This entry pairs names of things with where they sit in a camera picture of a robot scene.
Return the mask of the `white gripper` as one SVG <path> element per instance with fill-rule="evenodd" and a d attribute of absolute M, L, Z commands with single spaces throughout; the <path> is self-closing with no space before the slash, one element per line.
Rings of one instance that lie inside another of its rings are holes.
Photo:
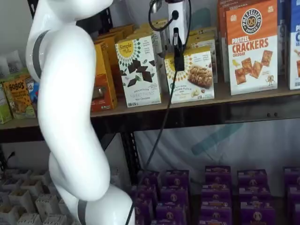
<path fill-rule="evenodd" d="M 179 36 L 179 28 L 186 27 L 186 2 L 184 0 L 168 0 L 168 19 L 171 20 L 169 30 L 173 30 L 174 68 L 184 71 L 183 44 Z"/>

